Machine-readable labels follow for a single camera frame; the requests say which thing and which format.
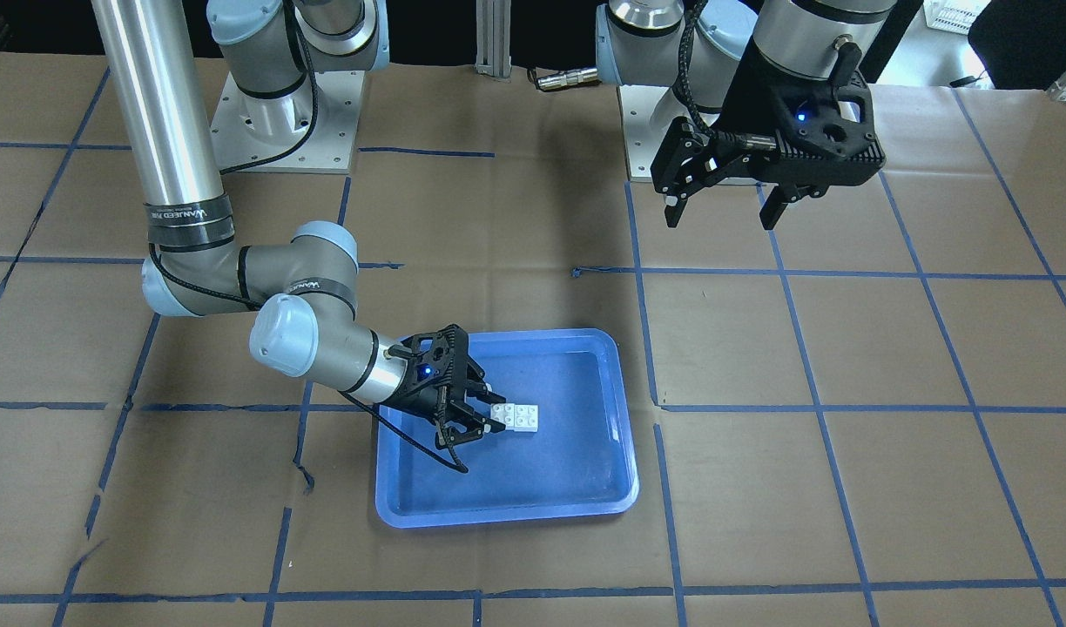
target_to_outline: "light blue cap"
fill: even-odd
[[[355,263],[355,271],[359,270],[359,245],[355,243],[355,238],[351,235],[351,231],[344,227],[336,225],[335,222],[314,220],[313,222],[306,222],[305,225],[298,226],[297,231],[293,234],[293,239],[302,236],[319,238],[334,243],[339,250],[342,250],[343,253],[346,253],[351,257],[351,262]]]
[[[741,60],[754,34],[757,13],[739,0],[711,0],[699,16],[699,31],[717,49]]]
[[[321,331],[312,306],[301,296],[279,293],[262,305],[251,328],[251,357],[279,373],[298,377],[317,358]]]
[[[147,305],[150,309],[162,316],[193,316],[198,318],[198,314],[189,311],[177,296],[169,291],[169,285],[162,277],[162,273],[150,259],[142,262],[142,296],[146,296]]]
[[[207,23],[220,46],[233,46],[262,31],[281,11],[281,0],[209,0]]]

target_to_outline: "blue tray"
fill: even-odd
[[[470,335],[470,354],[508,402],[540,406],[536,433],[488,433],[458,446],[469,473],[441,467],[378,430],[374,507],[399,529],[624,512],[640,482],[612,337],[597,329]],[[471,401],[489,416],[489,407]],[[429,421],[383,417],[432,448]]]

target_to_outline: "white block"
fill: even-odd
[[[506,425],[507,431],[536,433],[537,405],[517,405],[515,402],[499,402],[490,405],[490,417]]]

